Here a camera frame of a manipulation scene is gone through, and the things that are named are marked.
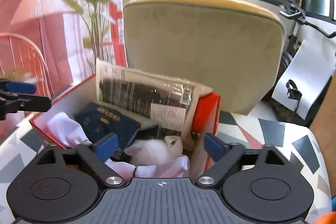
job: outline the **yellow cushion edge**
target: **yellow cushion edge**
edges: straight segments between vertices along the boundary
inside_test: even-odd
[[[131,0],[126,4],[138,4],[145,2],[177,2],[180,4],[190,4],[190,5],[202,5],[202,6],[212,6],[219,8],[228,8],[234,10],[241,10],[246,12],[251,12],[258,15],[264,15],[266,17],[275,19],[276,21],[282,23],[281,19],[273,12],[262,8],[258,5],[242,1],[242,0]]]

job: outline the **crosshair symbol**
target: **crosshair symbol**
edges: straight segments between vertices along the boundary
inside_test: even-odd
[[[164,181],[160,181],[160,182],[157,183],[157,184],[160,185],[161,187],[163,187],[163,186],[166,186],[166,185],[169,184],[169,183],[164,182]]]

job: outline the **barcode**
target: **barcode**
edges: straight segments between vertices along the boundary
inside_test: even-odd
[[[191,101],[191,89],[185,89],[182,93],[180,104],[188,106]]]

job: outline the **open box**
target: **open box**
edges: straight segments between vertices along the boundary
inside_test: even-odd
[[[37,114],[30,120],[30,123],[41,132],[47,143],[56,143],[59,147],[65,149],[48,133],[47,121],[60,111],[73,118],[86,105],[96,102],[96,100],[96,77],[93,75],[54,99],[51,109],[46,113]],[[199,98],[192,125],[192,132],[199,134],[195,149],[190,157],[189,174],[193,181],[211,165],[211,159],[203,148],[203,137],[207,132],[216,134],[219,110],[220,97],[218,94],[211,93]]]

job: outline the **pink triangle pattern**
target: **pink triangle pattern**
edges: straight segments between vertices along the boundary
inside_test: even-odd
[[[241,126],[238,126],[240,131],[243,133],[244,137],[246,138],[247,142],[249,143],[249,145],[251,146],[251,148],[253,149],[262,149],[263,145],[256,140],[253,136],[251,136],[250,133],[248,133],[244,128],[242,128]]]

